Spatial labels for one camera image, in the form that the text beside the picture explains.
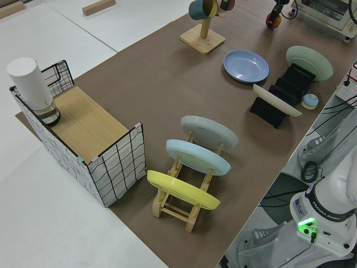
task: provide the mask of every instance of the mug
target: mug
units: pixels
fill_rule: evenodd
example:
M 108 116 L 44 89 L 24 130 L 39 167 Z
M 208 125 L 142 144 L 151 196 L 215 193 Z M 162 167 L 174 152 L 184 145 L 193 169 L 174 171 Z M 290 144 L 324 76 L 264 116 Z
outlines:
M 194 20 L 213 18 L 217 14 L 216 0 L 194 0 L 189 6 L 190 17 Z

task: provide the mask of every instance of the brown paper surface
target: brown paper surface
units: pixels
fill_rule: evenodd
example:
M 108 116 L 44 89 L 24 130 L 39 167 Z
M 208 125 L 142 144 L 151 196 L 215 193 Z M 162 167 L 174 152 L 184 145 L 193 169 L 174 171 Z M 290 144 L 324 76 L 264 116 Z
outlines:
M 166 153 L 166 140 L 186 139 L 180 127 L 185 115 L 215 120 L 238 135 L 238 147 L 221 154 L 231 164 L 230 172 L 214 176 L 208 189 L 221 205 L 202 209 L 192 233 L 168 214 L 152 216 L 157 190 L 146 178 L 110 207 L 170 268 L 216 266 L 357 58 L 355 40 L 344 43 L 337 32 L 303 14 L 268 29 L 265 20 L 274 4 L 239 0 L 225 18 L 213 18 L 210 28 L 226 40 L 208 55 L 179 40 L 201 23 L 185 15 L 75 80 L 125 126 L 143 123 L 149 170 L 166 173 L 171 168 L 174 159 Z M 320 99 L 315 110 L 297 105 L 303 115 L 287 117 L 275 129 L 249 112 L 256 98 L 253 86 L 232 79 L 223 59 L 232 50 L 259 54 L 270 67 L 259 85 L 268 89 L 288 68 L 286 51 L 295 45 L 323 54 L 334 74 L 309 89 Z M 199 186 L 203 175 L 183 168 L 179 178 Z

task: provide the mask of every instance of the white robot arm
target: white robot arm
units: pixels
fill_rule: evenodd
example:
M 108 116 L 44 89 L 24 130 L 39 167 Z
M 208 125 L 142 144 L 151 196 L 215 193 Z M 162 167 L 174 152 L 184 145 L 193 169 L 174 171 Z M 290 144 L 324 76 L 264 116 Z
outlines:
M 298 236 L 310 240 L 316 232 L 315 244 L 338 257 L 350 253 L 356 244 L 356 207 L 357 146 L 329 176 L 294 195 L 290 202 Z
M 347 198 L 349 202 L 357 207 L 357 147 L 353 149 L 351 155 L 351 165 L 347 175 Z
M 357 147 L 316 185 L 316 198 L 330 212 L 343 214 L 357 207 Z

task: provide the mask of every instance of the yellow plate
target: yellow plate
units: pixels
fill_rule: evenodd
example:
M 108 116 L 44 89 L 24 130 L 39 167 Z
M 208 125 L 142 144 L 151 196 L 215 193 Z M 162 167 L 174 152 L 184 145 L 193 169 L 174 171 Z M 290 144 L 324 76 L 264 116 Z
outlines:
M 149 170 L 147 180 L 156 188 L 201 208 L 212 210 L 221 203 L 209 193 L 164 173 Z

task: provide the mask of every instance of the grid pattern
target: grid pattern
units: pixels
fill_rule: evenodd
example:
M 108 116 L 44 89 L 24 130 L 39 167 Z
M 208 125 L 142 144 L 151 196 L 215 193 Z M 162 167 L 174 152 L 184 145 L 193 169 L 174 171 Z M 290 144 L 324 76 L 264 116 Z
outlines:
M 53 96 L 74 85 L 66 61 L 56 63 L 42 73 Z M 15 86 L 11 87 L 10 91 L 44 147 L 103 206 L 113 204 L 138 179 L 145 176 L 146 161 L 141 123 L 87 164 L 39 119 L 21 98 Z
M 121 198 L 146 174 L 142 124 L 136 125 L 88 168 L 106 207 Z

